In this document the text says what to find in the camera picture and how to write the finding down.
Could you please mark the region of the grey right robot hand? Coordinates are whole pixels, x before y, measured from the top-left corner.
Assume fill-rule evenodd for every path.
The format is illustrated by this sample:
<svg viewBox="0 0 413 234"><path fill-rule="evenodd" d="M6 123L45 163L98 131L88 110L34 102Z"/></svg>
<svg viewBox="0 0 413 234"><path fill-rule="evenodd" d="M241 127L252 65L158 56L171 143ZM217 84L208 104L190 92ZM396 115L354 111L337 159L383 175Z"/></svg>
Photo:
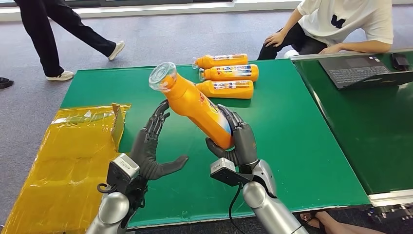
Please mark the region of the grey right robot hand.
<svg viewBox="0 0 413 234"><path fill-rule="evenodd" d="M235 166L249 165L256 162L258 160L257 145L251 126L237 112L228 109L226 106L219 104L218 109L224 114L229 123L234 147L227 151L216 145L210 138L206 138L208 149L216 157L232 161Z"/></svg>

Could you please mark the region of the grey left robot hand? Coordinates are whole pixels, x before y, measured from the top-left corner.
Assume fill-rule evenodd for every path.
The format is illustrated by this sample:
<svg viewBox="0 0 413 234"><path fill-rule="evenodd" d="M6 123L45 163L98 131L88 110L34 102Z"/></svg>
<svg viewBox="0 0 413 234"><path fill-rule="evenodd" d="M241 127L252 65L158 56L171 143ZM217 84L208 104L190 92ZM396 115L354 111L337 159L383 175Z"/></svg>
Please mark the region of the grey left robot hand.
<svg viewBox="0 0 413 234"><path fill-rule="evenodd" d="M156 160L159 135L165 120L170 116L170 113L165 112L167 109L169 109L169 102L164 100L138 132L129 154L130 158L140 167L139 175L146 180L157 180L177 172L189 159L187 155L181 155L172 162L159 163Z"/></svg>

